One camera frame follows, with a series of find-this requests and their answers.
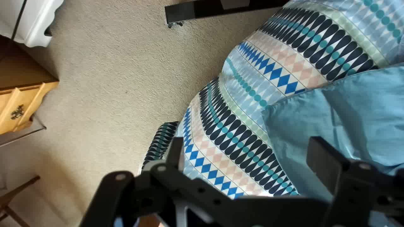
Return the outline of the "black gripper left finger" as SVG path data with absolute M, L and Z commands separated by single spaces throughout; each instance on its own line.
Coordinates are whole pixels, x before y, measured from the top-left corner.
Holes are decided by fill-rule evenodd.
M 167 163 L 175 168 L 183 169 L 183 139 L 175 138 L 167 157 Z

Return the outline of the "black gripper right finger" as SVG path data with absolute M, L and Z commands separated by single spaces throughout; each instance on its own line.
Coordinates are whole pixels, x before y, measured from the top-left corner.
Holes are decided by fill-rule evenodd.
M 351 162 L 324 138 L 310 139 L 307 165 L 331 194 L 336 193 L 341 174 L 350 168 L 350 164 Z

